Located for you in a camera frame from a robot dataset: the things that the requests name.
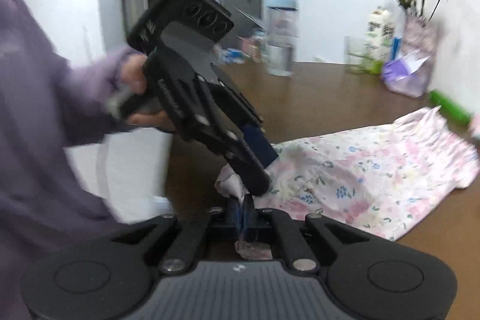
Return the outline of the purple sleeved forearm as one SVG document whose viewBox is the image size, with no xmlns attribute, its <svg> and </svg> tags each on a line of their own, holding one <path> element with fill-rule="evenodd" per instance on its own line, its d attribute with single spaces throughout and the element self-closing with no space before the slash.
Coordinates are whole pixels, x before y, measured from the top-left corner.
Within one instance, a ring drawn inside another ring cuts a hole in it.
<svg viewBox="0 0 480 320">
<path fill-rule="evenodd" d="M 66 149 L 120 124 L 105 101 L 134 55 L 123 47 L 73 68 L 55 53 L 23 0 L 1 0 L 1 317 L 28 319 L 20 280 L 45 253 L 120 229 L 84 190 Z"/>
</svg>

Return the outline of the person's left hand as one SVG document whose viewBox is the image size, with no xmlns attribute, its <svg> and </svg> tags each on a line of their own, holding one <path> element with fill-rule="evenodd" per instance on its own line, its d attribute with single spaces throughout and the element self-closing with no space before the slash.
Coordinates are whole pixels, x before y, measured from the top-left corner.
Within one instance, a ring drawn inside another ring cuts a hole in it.
<svg viewBox="0 0 480 320">
<path fill-rule="evenodd" d="M 144 54 L 132 54 L 121 68 L 120 82 L 127 85 L 133 93 L 142 95 L 146 92 L 146 78 L 143 74 Z M 128 123 L 137 127 L 154 127 L 162 132 L 175 132 L 173 122 L 165 110 L 160 107 L 141 110 L 128 118 Z"/>
</svg>

